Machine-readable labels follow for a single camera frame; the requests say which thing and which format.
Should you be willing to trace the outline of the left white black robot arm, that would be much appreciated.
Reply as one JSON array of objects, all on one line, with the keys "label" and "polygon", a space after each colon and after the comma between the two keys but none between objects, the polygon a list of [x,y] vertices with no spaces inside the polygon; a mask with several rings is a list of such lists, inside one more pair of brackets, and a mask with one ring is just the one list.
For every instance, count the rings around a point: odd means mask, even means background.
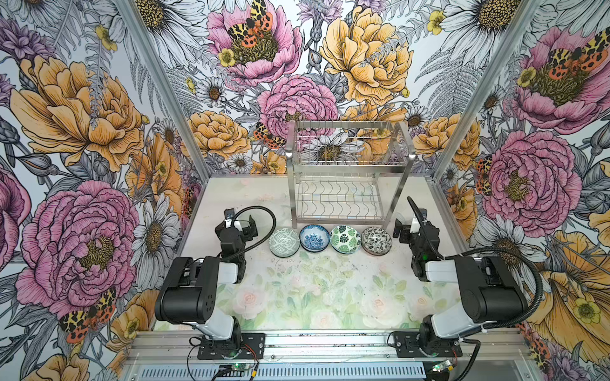
[{"label": "left white black robot arm", "polygon": [[252,217],[237,219],[233,209],[214,229],[221,252],[218,257],[178,257],[173,260],[155,303],[155,318],[173,325],[187,325],[211,341],[238,346],[241,328],[235,317],[216,306],[221,285],[239,284],[246,272],[243,251],[258,236]]}]

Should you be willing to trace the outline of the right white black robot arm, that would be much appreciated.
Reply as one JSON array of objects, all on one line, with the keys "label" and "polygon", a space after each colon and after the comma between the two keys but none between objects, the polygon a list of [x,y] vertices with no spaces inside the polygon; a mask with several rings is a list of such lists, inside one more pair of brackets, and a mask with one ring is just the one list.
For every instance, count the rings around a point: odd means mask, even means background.
[{"label": "right white black robot arm", "polygon": [[413,198],[408,203],[415,217],[411,225],[401,228],[400,242],[411,249],[411,269],[425,283],[455,284],[460,301],[448,310],[423,318],[419,333],[396,339],[396,349],[416,346],[433,357],[458,352],[459,340],[469,334],[487,330],[490,325],[515,325],[524,320],[528,302],[499,256],[478,257],[461,253],[444,256],[438,250],[440,230],[429,222]]}]

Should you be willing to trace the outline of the blue floral bowl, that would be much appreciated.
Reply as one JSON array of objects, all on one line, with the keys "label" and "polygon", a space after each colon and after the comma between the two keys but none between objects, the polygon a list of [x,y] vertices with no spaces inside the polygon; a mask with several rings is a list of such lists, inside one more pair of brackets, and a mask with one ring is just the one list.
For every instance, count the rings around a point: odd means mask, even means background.
[{"label": "blue floral bowl", "polygon": [[308,252],[322,252],[330,244],[330,233],[321,225],[306,225],[300,230],[300,244]]}]

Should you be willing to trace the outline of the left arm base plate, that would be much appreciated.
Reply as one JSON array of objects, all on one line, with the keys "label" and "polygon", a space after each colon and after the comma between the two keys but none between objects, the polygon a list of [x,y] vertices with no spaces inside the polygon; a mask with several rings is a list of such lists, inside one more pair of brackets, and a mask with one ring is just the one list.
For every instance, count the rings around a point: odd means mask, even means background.
[{"label": "left arm base plate", "polygon": [[242,333],[226,341],[203,338],[198,360],[262,360],[265,354],[264,333]]}]

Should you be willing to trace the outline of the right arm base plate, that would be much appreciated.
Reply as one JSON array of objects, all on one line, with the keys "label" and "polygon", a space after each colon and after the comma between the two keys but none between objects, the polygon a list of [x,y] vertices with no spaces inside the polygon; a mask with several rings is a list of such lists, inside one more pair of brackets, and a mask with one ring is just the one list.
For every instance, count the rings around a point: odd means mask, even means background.
[{"label": "right arm base plate", "polygon": [[416,331],[394,331],[389,334],[387,343],[395,349],[399,358],[463,356],[456,340],[441,339],[434,335],[424,338]]}]

